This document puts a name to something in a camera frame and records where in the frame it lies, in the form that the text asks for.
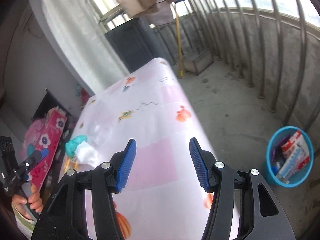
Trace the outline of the person's left hand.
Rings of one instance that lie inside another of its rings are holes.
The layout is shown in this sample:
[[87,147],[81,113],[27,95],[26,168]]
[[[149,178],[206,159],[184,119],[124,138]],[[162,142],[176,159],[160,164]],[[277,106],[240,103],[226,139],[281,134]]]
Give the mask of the person's left hand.
[[40,214],[43,210],[42,199],[40,192],[37,187],[32,183],[23,184],[23,189],[27,191],[28,198],[26,199],[20,194],[15,194],[12,197],[13,207],[28,220],[34,220],[34,216],[31,211],[27,208],[29,205],[30,209]]

